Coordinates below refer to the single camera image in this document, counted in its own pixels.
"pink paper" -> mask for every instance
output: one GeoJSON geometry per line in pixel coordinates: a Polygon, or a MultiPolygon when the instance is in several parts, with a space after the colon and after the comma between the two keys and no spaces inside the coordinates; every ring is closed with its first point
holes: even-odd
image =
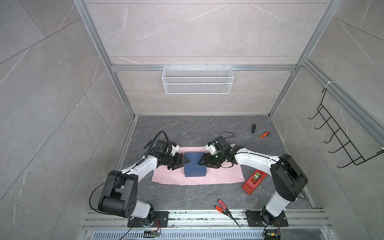
{"type": "MultiPolygon", "coordinates": [[[[205,147],[180,147],[177,152],[208,152],[208,150],[205,147]]],[[[231,165],[230,162],[222,164],[223,167],[230,167],[231,165]]],[[[231,168],[214,169],[207,167],[205,177],[185,177],[184,167],[172,171],[168,170],[167,166],[159,166],[153,171],[152,181],[172,185],[205,185],[244,182],[244,177],[238,164],[231,168]]]]}

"floor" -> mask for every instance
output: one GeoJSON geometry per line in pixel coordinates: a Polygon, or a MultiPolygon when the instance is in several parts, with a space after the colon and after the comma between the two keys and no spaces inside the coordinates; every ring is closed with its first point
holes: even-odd
{"type": "MultiPolygon", "coordinates": [[[[154,135],[164,130],[170,141],[179,146],[205,146],[216,135],[231,131],[235,137],[228,138],[230,143],[241,145],[250,150],[280,156],[284,147],[268,116],[140,116],[132,136],[123,168],[137,162],[143,153],[140,150],[154,135]],[[254,140],[250,143],[251,127],[256,123],[254,140]],[[258,136],[269,131],[271,134],[262,139],[258,136]]],[[[244,179],[255,171],[241,166],[244,179]]],[[[139,183],[138,199],[155,205],[157,209],[211,209],[222,198],[229,209],[261,209],[275,191],[272,177],[267,176],[258,188],[248,195],[242,188],[243,183],[215,185],[164,185],[152,182],[152,173],[139,183]]],[[[290,209],[307,209],[310,205],[305,199],[292,202],[290,209]]],[[[322,239],[319,229],[283,229],[284,240],[322,239]]]]}

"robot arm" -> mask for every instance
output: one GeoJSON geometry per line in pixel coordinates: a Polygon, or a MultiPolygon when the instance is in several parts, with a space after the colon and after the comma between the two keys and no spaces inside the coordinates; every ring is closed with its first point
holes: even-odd
{"type": "Polygon", "coordinates": [[[219,136],[206,146],[209,153],[203,155],[199,165],[219,168],[223,162],[247,165],[272,176],[276,191],[262,210],[263,221],[267,225],[276,223],[277,217],[296,200],[308,178],[287,154],[280,157],[250,151],[241,146],[231,147],[219,136]]]}
{"type": "Polygon", "coordinates": [[[143,177],[160,165],[175,170],[189,163],[189,159],[176,152],[178,149],[179,146],[175,143],[159,140],[146,158],[143,156],[135,164],[121,171],[111,171],[101,193],[98,209],[125,218],[138,217],[143,225],[152,223],[153,205],[137,200],[137,185],[143,177]]]}
{"type": "MultiPolygon", "coordinates": [[[[151,224],[154,217],[153,205],[137,200],[137,185],[149,172],[160,165],[177,169],[189,163],[183,154],[177,153],[178,145],[157,141],[150,155],[145,156],[129,168],[111,171],[99,199],[98,209],[121,217],[138,217],[143,224],[151,224]]],[[[206,145],[209,153],[203,155],[199,165],[219,168],[223,162],[247,165],[271,175],[276,191],[262,210],[267,225],[277,222],[289,203],[294,201],[308,182],[293,158],[287,154],[280,157],[250,151],[241,146],[231,147],[219,136],[206,145]]]]}

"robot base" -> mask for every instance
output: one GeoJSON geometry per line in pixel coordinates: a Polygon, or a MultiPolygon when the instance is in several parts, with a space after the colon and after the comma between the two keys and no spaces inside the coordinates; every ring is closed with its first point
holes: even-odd
{"type": "MultiPolygon", "coordinates": [[[[251,211],[247,210],[245,211],[245,215],[247,216],[248,220],[248,226],[250,227],[265,227],[265,224],[263,223],[263,216],[261,211],[251,211]]],[[[282,212],[278,217],[275,219],[276,223],[273,224],[273,227],[278,227],[280,222],[281,227],[288,227],[288,221],[285,217],[285,213],[282,212]]]]}
{"type": "MultiPolygon", "coordinates": [[[[159,220],[160,227],[167,227],[168,225],[168,215],[169,212],[166,211],[155,211],[154,221],[147,227],[157,227],[156,218],[159,220]]],[[[138,219],[128,218],[128,227],[144,227],[138,219]]]]}

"black cable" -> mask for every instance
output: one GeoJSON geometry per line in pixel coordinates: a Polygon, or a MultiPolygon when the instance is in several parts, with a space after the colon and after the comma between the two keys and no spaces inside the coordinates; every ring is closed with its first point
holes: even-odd
{"type": "Polygon", "coordinates": [[[267,226],[268,226],[268,225],[266,225],[265,228],[263,229],[263,238],[264,238],[264,240],[265,240],[265,234],[264,234],[264,231],[265,231],[265,229],[266,229],[267,226]]]}
{"type": "Polygon", "coordinates": [[[229,133],[231,133],[233,136],[229,136],[229,137],[234,137],[235,135],[233,134],[233,132],[230,132],[230,131],[225,131],[225,132],[229,132],[229,133]]]}
{"type": "Polygon", "coordinates": [[[121,177],[121,176],[118,176],[118,177],[115,177],[115,178],[111,178],[111,179],[109,179],[109,180],[103,182],[102,184],[98,185],[98,186],[93,190],[93,192],[92,192],[91,195],[89,196],[89,206],[90,206],[90,208],[91,208],[92,210],[94,210],[95,212],[98,212],[98,213],[100,213],[100,214],[113,215],[113,214],[108,214],[108,213],[106,213],[106,212],[100,212],[100,211],[94,209],[94,208],[91,206],[91,197],[92,197],[93,193],[96,191],[96,189],[98,189],[101,185],[103,185],[103,184],[105,184],[106,182],[109,182],[109,181],[111,181],[111,180],[114,180],[114,179],[116,179],[116,178],[119,178],[119,177],[121,177]]]}
{"type": "MultiPolygon", "coordinates": [[[[231,162],[232,163],[232,166],[230,166],[230,167],[233,167],[234,166],[234,163],[233,162],[231,162]]],[[[221,167],[221,166],[220,166],[221,167]]],[[[230,167],[222,167],[222,168],[230,168],[230,167]]]]}
{"type": "Polygon", "coordinates": [[[128,232],[126,232],[126,233],[124,234],[124,236],[122,236],[119,240],[121,240],[123,237],[125,237],[125,236],[129,233],[129,231],[130,231],[130,230],[133,228],[133,226],[135,225],[136,220],[137,220],[137,218],[135,218],[135,221],[133,222],[133,225],[132,225],[131,228],[128,230],[128,232]]]}
{"type": "Polygon", "coordinates": [[[147,150],[147,153],[145,154],[145,159],[147,159],[147,157],[148,157],[148,155],[149,155],[149,152],[151,151],[151,148],[152,148],[152,146],[153,146],[153,143],[155,142],[156,138],[160,135],[160,133],[163,133],[163,134],[164,134],[164,136],[165,136],[166,139],[167,139],[167,142],[169,143],[169,139],[168,139],[167,134],[166,134],[163,130],[161,130],[160,132],[158,132],[158,133],[156,134],[156,136],[153,138],[151,144],[149,145],[148,150],[147,150]]]}
{"type": "Polygon", "coordinates": [[[275,161],[275,162],[277,162],[276,160],[274,160],[274,159],[271,159],[271,158],[268,158],[268,157],[266,157],[266,156],[263,156],[263,155],[260,155],[260,154],[256,154],[256,153],[253,153],[253,152],[238,152],[238,153],[236,153],[236,154],[239,154],[239,153],[248,153],[248,154],[253,154],[253,155],[257,155],[257,156],[260,156],[260,157],[265,157],[266,159],[269,159],[269,160],[272,160],[272,161],[275,161]]]}

